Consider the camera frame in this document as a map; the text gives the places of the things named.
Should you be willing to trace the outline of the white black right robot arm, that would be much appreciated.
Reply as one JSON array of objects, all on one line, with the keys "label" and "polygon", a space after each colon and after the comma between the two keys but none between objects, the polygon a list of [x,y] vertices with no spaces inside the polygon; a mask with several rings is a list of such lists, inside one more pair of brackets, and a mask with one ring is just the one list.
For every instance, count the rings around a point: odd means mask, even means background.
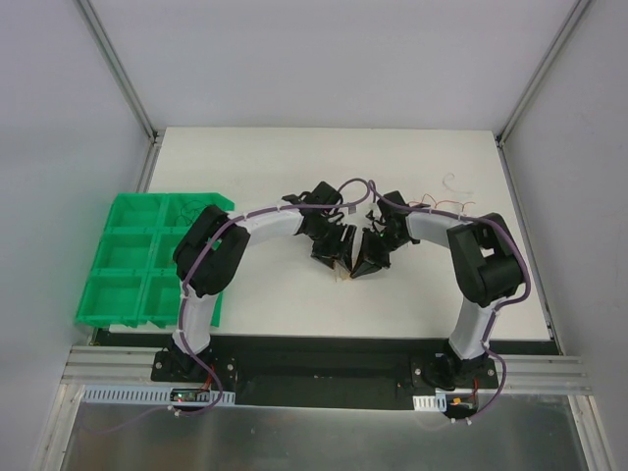
[{"label": "white black right robot arm", "polygon": [[426,204],[410,205],[398,191],[376,197],[378,215],[363,236],[350,276],[353,279],[388,269],[391,254],[408,243],[428,241],[450,253],[462,293],[456,325],[447,340],[442,362],[444,380],[464,387],[477,374],[474,360],[488,354],[497,312],[520,286],[530,290],[525,261],[505,220],[498,213],[480,218],[455,215]]}]

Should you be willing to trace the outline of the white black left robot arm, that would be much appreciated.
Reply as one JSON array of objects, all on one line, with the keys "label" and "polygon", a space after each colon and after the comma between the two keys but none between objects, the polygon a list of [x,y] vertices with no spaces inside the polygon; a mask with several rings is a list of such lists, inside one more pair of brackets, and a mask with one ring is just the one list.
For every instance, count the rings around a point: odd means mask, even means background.
[{"label": "white black left robot arm", "polygon": [[181,286],[173,333],[180,350],[173,363],[176,373],[188,382],[205,375],[208,360],[201,352],[211,342],[212,316],[247,248],[276,237],[305,235],[312,241],[314,260],[350,271],[357,228],[342,221],[344,207],[341,194],[321,182],[311,191],[286,195],[274,206],[248,213],[216,205],[202,210],[173,254]]}]

